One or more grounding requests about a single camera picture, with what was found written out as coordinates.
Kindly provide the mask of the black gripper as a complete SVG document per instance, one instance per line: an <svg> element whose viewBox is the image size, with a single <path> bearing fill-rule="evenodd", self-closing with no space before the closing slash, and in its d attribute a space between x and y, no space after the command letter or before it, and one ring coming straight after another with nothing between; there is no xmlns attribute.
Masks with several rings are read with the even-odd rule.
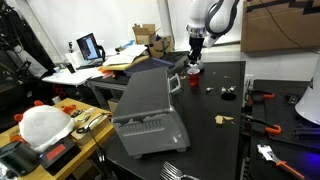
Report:
<svg viewBox="0 0 320 180"><path fill-rule="evenodd" d="M189 58L189 67L192 68L194 66L194 62L196 62L198 60L198 58L200 57L201 54L201 50L202 50L202 46L203 46L203 38L194 38L194 37L190 37L189 38L189 45L191 47L189 54L188 54L188 58ZM202 62L201 61L197 61L197 65L199 69L202 69Z"/></svg>

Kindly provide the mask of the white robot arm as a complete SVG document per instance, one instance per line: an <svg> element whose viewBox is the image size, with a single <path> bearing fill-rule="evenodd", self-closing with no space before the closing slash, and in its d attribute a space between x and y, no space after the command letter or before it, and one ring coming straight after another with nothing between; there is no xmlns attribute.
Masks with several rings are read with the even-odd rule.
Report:
<svg viewBox="0 0 320 180"><path fill-rule="evenodd" d="M210 48L230 31L238 3L239 0L191 0L190 21L186 26L191 47L188 54L190 68L204 68L202 47ZM312 79L295 110L304 119L320 124L320 61L317 61Z"/></svg>

